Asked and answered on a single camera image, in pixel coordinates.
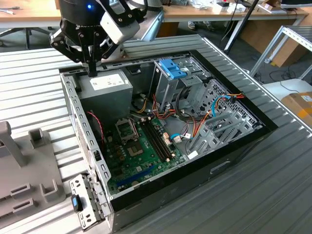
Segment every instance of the motherboard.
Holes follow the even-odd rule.
[[[108,136],[106,162],[112,175],[108,181],[111,194],[148,181],[185,161],[174,144],[164,138],[165,130],[158,119],[122,121],[105,133]],[[124,140],[132,135],[137,138]]]

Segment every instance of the connector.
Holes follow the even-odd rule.
[[[164,137],[164,139],[165,139],[165,140],[169,139],[169,135],[168,135],[168,133],[163,133],[163,135],[162,135],[162,136]]]
[[[182,142],[182,139],[181,139],[180,136],[174,137],[173,140],[174,140],[175,143],[180,143],[180,142]]]

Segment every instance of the white label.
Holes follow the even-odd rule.
[[[189,71],[189,69],[187,68],[187,67],[183,67],[183,68],[181,68],[180,69],[182,72],[187,72],[187,71]]]
[[[190,139],[191,138],[191,134],[186,133],[184,137],[187,138],[187,139]]]
[[[187,157],[189,158],[189,160],[191,160],[192,158],[196,157],[197,155],[198,155],[197,151],[194,150],[189,155],[187,155]]]
[[[312,97],[310,96],[301,96],[305,101],[312,101]]]
[[[94,90],[106,89],[125,84],[119,74],[92,78],[90,83]]]

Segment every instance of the white device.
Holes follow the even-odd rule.
[[[140,25],[136,20],[126,27],[118,27],[106,12],[102,17],[100,24],[111,40],[117,45],[131,39],[140,29]]]

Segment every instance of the cardboard box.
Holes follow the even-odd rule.
[[[56,6],[57,9],[59,10],[59,0],[55,0],[55,6]]]
[[[282,103],[312,127],[312,92],[289,94],[282,99]]]
[[[275,11],[281,9],[280,0],[264,0],[261,4],[265,9],[269,11]]]

